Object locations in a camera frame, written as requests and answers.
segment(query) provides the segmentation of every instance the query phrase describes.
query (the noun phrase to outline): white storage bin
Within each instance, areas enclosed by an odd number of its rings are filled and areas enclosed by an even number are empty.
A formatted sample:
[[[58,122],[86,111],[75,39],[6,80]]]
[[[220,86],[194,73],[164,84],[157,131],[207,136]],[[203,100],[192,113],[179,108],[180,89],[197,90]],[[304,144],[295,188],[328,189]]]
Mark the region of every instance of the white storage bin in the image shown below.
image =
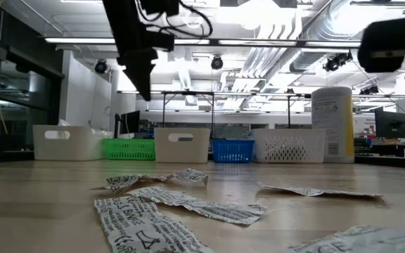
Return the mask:
[[[256,162],[322,163],[325,130],[254,129]]]
[[[206,163],[210,129],[156,128],[155,161]]]
[[[102,140],[87,126],[35,125],[36,160],[89,161],[103,158]]]

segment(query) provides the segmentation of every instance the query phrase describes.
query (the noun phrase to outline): ceiling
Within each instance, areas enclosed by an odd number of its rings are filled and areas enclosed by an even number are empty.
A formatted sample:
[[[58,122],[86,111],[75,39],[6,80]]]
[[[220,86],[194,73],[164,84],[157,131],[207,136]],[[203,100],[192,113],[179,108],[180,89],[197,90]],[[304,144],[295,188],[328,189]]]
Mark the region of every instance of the ceiling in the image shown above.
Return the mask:
[[[45,37],[111,37],[110,26],[101,4],[72,3],[68,0],[10,0],[4,2],[4,8],[12,15],[27,23]],[[360,39],[361,31],[376,20],[398,18],[405,7],[351,6],[351,0],[311,0],[310,6],[299,5],[297,11],[288,12],[279,8],[273,0],[238,0],[244,3],[238,7],[220,7],[220,1],[207,0],[206,6],[195,5],[211,20],[214,33],[212,38],[223,39]],[[200,19],[182,12],[179,17],[170,18],[170,22],[200,22]],[[159,19],[155,24],[163,25]],[[198,26],[187,27],[188,31],[199,32]],[[65,47],[75,52],[77,58],[88,63],[89,67],[96,59],[107,58],[112,67],[117,67],[115,46],[72,46]],[[157,66],[151,75],[151,83],[156,89],[163,89],[176,81],[189,78],[190,83],[199,89],[212,89],[217,82],[218,91],[248,91],[259,89],[262,92],[282,93],[288,88],[297,88],[302,93],[310,93],[324,86],[348,86],[358,93],[361,87],[378,84],[381,92],[392,93],[396,78],[405,74],[405,64],[400,72],[365,75],[354,60],[336,72],[326,72],[323,64],[334,51],[301,52],[299,49],[245,48],[213,46],[179,46],[173,53],[160,53]],[[212,70],[213,56],[221,56],[224,67]],[[294,72],[292,67],[298,63],[304,71]],[[265,82],[239,84],[235,78],[224,81],[228,73],[235,76],[257,77]],[[257,101],[225,98],[232,106],[236,100],[242,107]],[[261,102],[265,107],[269,100]]]

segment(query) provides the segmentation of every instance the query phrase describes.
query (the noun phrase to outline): paper scrap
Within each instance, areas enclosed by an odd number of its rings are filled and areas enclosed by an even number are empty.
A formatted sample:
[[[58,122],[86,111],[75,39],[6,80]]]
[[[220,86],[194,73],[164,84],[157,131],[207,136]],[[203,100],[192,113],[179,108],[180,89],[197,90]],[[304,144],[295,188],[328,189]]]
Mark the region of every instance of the paper scrap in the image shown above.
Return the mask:
[[[122,193],[126,191],[129,187],[138,181],[159,181],[165,182],[169,179],[179,179],[181,181],[191,181],[198,182],[202,181],[204,185],[207,185],[208,176],[201,171],[195,169],[185,169],[183,171],[177,171],[172,174],[164,176],[149,176],[144,174],[139,175],[129,175],[129,176],[116,176],[106,179],[108,182],[107,186],[101,187],[100,189],[111,190],[114,194]]]
[[[159,212],[155,203],[136,197],[95,200],[113,253],[214,253],[185,225]]]
[[[272,189],[272,190],[284,190],[294,192],[300,195],[304,195],[307,197],[317,197],[321,195],[351,195],[357,197],[382,197],[382,195],[378,194],[367,194],[367,193],[353,193],[347,192],[343,190],[320,190],[315,188],[301,188],[301,187],[274,187],[274,186],[266,186],[261,182],[257,182],[257,185],[262,188]]]
[[[128,194],[169,206],[182,206],[211,219],[243,225],[256,222],[266,211],[266,207],[261,205],[242,207],[233,204],[206,202],[183,192],[167,190],[161,187],[140,188],[132,190]]]
[[[284,253],[296,252],[405,253],[405,231],[357,226],[284,251]]]

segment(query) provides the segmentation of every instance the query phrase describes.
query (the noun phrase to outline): table surface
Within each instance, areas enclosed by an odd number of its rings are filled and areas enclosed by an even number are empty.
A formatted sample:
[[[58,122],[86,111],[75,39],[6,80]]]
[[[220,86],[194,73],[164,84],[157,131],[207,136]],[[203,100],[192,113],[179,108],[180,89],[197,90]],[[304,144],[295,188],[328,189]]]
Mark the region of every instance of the table surface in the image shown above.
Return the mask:
[[[262,204],[267,213],[245,227],[159,205],[215,252],[281,252],[299,242],[374,225],[405,229],[405,169],[362,164],[156,164],[135,161],[13,162],[0,164],[0,252],[108,253],[93,208],[111,197],[105,179],[126,174],[163,175],[187,168],[209,175],[202,183],[140,183],[186,191],[203,200]],[[381,200],[304,197],[261,190],[267,185],[380,193]]]

